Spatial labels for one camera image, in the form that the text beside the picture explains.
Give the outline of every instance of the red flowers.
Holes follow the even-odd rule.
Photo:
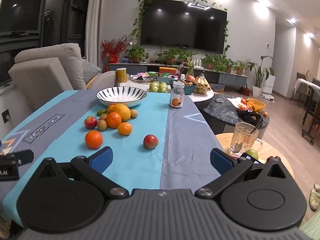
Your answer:
[[[117,43],[116,40],[112,41],[101,41],[102,58],[109,57],[111,55],[116,55],[119,57],[120,52],[124,51],[128,45],[128,37],[127,35],[120,38]]]

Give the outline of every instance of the black circular pad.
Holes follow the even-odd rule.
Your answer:
[[[58,233],[90,223],[103,205],[103,196],[94,186],[48,177],[25,187],[18,199],[17,210],[26,227]]]
[[[298,186],[292,186],[286,179],[270,177],[231,185],[221,194],[220,204],[233,221],[256,231],[299,226],[306,210]]]

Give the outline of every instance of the curtain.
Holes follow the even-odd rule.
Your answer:
[[[103,68],[101,62],[101,28],[104,0],[89,0],[85,30],[85,53],[87,61]]]

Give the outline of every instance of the striped bowl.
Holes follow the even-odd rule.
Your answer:
[[[113,87],[100,90],[97,99],[105,106],[124,104],[127,107],[136,106],[146,98],[147,92],[140,88]]]

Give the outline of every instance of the mug handle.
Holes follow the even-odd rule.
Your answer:
[[[259,147],[259,149],[258,149],[258,150],[256,150],[256,151],[258,152],[258,151],[260,151],[260,150],[262,149],[262,147],[263,147],[263,141],[262,141],[262,140],[260,140],[260,139],[256,139],[256,141],[260,143],[260,147]]]

